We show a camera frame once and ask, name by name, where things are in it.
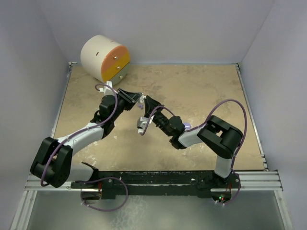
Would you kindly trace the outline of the white earbud charging case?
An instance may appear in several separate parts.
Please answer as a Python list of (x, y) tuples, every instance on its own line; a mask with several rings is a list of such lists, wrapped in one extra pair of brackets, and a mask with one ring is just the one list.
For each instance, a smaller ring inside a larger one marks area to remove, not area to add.
[(140, 102), (140, 103), (143, 103), (145, 98), (146, 98), (146, 96), (144, 96), (144, 95), (141, 96), (140, 99), (139, 99), (139, 102)]

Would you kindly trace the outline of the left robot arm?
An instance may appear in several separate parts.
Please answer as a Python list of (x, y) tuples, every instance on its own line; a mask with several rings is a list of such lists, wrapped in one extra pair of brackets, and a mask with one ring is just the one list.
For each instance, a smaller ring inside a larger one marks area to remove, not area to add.
[(122, 89), (105, 93), (99, 109), (85, 127), (65, 137), (47, 137), (42, 141), (31, 165), (31, 174), (40, 178), (41, 186), (58, 188), (67, 180), (82, 181), (88, 188), (97, 186), (97, 169), (88, 163), (73, 166), (73, 156), (108, 136), (115, 127), (116, 119), (124, 111), (131, 110), (142, 98), (141, 92), (127, 92)]

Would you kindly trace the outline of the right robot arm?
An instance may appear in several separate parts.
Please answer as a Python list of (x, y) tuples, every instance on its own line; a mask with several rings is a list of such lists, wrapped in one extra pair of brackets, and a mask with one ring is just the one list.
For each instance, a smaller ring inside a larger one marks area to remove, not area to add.
[[(192, 145), (206, 144), (217, 155), (214, 184), (217, 187), (225, 187), (230, 183), (235, 157), (247, 132), (247, 113), (239, 101), (235, 99), (221, 101), (211, 110), (202, 124), (187, 129), (180, 116), (174, 115), (158, 101), (150, 96), (145, 96), (143, 100), (145, 113), (137, 122), (140, 135), (145, 135), (149, 124), (153, 123), (171, 138), (169, 142), (175, 149), (183, 150)], [(214, 111), (226, 102), (235, 102), (241, 107), (244, 115), (244, 131), (213, 115)]]

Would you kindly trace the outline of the purple earbud charging case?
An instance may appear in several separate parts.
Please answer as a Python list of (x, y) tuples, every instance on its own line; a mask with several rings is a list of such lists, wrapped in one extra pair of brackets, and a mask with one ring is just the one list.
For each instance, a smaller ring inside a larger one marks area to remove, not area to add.
[(191, 124), (190, 123), (184, 122), (183, 124), (185, 126), (185, 129), (187, 129), (187, 130), (191, 129)]

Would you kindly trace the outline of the round mini drawer cabinet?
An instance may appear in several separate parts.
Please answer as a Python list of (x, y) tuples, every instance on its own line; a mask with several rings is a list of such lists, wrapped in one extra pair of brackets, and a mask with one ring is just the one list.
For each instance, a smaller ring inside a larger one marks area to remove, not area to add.
[(130, 53), (128, 49), (102, 35), (90, 38), (80, 54), (84, 70), (102, 83), (118, 84), (128, 73)]

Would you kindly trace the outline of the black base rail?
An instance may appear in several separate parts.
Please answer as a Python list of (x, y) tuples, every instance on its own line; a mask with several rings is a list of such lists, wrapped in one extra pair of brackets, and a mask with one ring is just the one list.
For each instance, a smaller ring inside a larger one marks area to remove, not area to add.
[(231, 172), (226, 178), (213, 170), (193, 171), (100, 171), (88, 179), (74, 180), (72, 188), (96, 189), (101, 199), (116, 196), (196, 196), (228, 201), (241, 187), (238, 174)]

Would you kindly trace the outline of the aluminium frame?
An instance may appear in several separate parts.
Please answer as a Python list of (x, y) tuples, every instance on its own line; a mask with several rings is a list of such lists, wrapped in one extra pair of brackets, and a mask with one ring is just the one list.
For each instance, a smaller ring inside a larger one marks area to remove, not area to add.
[[(67, 88), (69, 85), (69, 81), (70, 79), (72, 79), (71, 75), (72, 72), (74, 71), (74, 67), (76, 66), (81, 66), (80, 63), (77, 62), (70, 62), (69, 65), (69, 73), (67, 75), (67, 83), (66, 83), (66, 88), (65, 88), (65, 95), (67, 92)], [(250, 109), (249, 107), (249, 102), (246, 96), (246, 92), (245, 92), (245, 88), (244, 88), (244, 84), (242, 83), (242, 78), (241, 78), (241, 72), (240, 72), (240, 65), (238, 63), (235, 64), (230, 64), (230, 65), (211, 65), (211, 66), (234, 66), (236, 68), (236, 74), (237, 77), (239, 79), (242, 91), (243, 91), (243, 95), (245, 97), (245, 101), (247, 102), (247, 107), (248, 110)], [(60, 112), (62, 110), (63, 107), (63, 103), (64, 103), (64, 97), (62, 98), (61, 101), (61, 107), (59, 109), (58, 112), (58, 116), (56, 118), (56, 122), (54, 124), (53, 130), (52, 130), (52, 136), (55, 133), (56, 130), (56, 126), (58, 125), (58, 121), (59, 121), (59, 116), (60, 116)], [(282, 228), (280, 229), (284, 229), (284, 230), (294, 230), (293, 228), (293, 224), (291, 222), (291, 217), (290, 214), (288, 212), (288, 208), (287, 208), (287, 203), (284, 199), (284, 195), (283, 195), (283, 186), (282, 186), (282, 182), (280, 179), (280, 175), (278, 173), (277, 170), (275, 171), (269, 171), (269, 168), (266, 164), (266, 158), (264, 156), (263, 150), (262, 150), (262, 146), (260, 144), (260, 139), (258, 136), (258, 132), (254, 123), (254, 118), (253, 115), (250, 114), (251, 117), (251, 122), (254, 128), (254, 132), (256, 134), (256, 138), (257, 138), (257, 142), (258, 142), (258, 146), (260, 148), (260, 156), (261, 156), (261, 160), (263, 161), (263, 165), (264, 165), (264, 170), (247, 170), (247, 171), (237, 171), (237, 172), (232, 172), (232, 174), (236, 173), (237, 174), (237, 179), (240, 179), (240, 189), (239, 192), (242, 195), (242, 193), (247, 193), (247, 192), (252, 192), (252, 193), (268, 193), (268, 192), (273, 192), (274, 197), (272, 198), (273, 200), (273, 204), (275, 206), (270, 206), (273, 207), (273, 211), (272, 213), (276, 213), (277, 217), (276, 219), (278, 223), (282, 223)], [(170, 173), (175, 173), (175, 171), (137, 171), (138, 173), (135, 174), (133, 173), (134, 171), (126, 171), (125, 175), (127, 176), (162, 176), (162, 175), (166, 175), (166, 176), (170, 176)], [(34, 217), (33, 214), (33, 208), (35, 206), (35, 201), (38, 201), (37, 198), (37, 194), (38, 191), (44, 191), (44, 192), (66, 192), (68, 193), (70, 192), (81, 192), (81, 193), (88, 193), (89, 195), (93, 196), (94, 198), (99, 194), (98, 189), (93, 189), (93, 188), (72, 188), (72, 184), (73, 182), (68, 180), (66, 182), (64, 182), (64, 184), (62, 184), (60, 187), (58, 188), (54, 188), (54, 187), (42, 187), (40, 185), (40, 181), (39, 179), (37, 179), (36, 177), (34, 177), (34, 175), (30, 174), (29, 177), (27, 178), (27, 182), (25, 184), (24, 187), (24, 192), (23, 192), (23, 196), (21, 201), (19, 202), (17, 211), (15, 213), (15, 217), (13, 219), (12, 225), (11, 225), (11, 230), (26, 230), (29, 228), (30, 226), (30, 219), (31, 216)], [(171, 185), (171, 184), (127, 184), (127, 186), (134, 186), (134, 187), (141, 187), (141, 186), (146, 186), (146, 187), (160, 187), (160, 186), (190, 186), (190, 184), (175, 184), (175, 185)]]

